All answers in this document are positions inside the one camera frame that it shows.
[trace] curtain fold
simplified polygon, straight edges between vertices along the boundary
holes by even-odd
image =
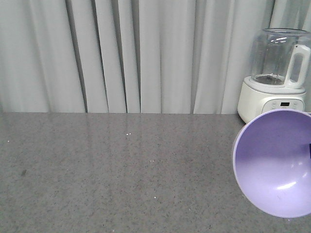
[[[236,113],[255,33],[311,0],[0,0],[8,112]],[[306,110],[311,111],[311,73]]]
[[[69,0],[67,9],[87,111],[107,113],[102,57],[92,4],[85,0]]]

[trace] speckled stone surface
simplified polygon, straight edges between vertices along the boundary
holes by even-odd
[[[232,169],[236,115],[9,113],[1,233],[309,233],[252,205]]]

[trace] blender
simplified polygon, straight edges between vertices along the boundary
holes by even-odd
[[[250,75],[244,78],[238,113],[245,123],[274,109],[304,110],[311,33],[266,28],[254,40]]]

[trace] digital display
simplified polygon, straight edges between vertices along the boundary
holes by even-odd
[[[290,106],[290,103],[289,102],[281,102],[281,106]]]

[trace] purple bowl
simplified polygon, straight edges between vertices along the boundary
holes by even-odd
[[[238,134],[233,169],[245,196],[277,217],[311,213],[311,116],[277,109],[253,119]]]

